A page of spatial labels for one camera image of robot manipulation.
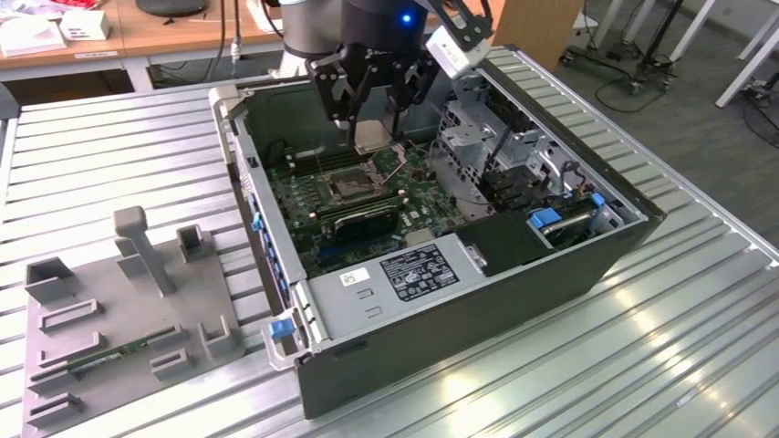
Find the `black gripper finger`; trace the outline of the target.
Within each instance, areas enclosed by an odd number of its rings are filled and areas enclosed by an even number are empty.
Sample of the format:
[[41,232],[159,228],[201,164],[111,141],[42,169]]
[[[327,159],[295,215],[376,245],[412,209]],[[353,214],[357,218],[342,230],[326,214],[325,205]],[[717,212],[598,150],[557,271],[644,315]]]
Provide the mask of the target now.
[[404,57],[393,65],[390,87],[386,90],[390,110],[389,132],[394,140],[400,138],[400,114],[412,105],[424,102],[426,93],[438,74],[438,64],[425,51],[414,53],[416,58]]
[[351,43],[327,57],[306,62],[325,115],[354,142],[356,119],[368,97],[368,48]]

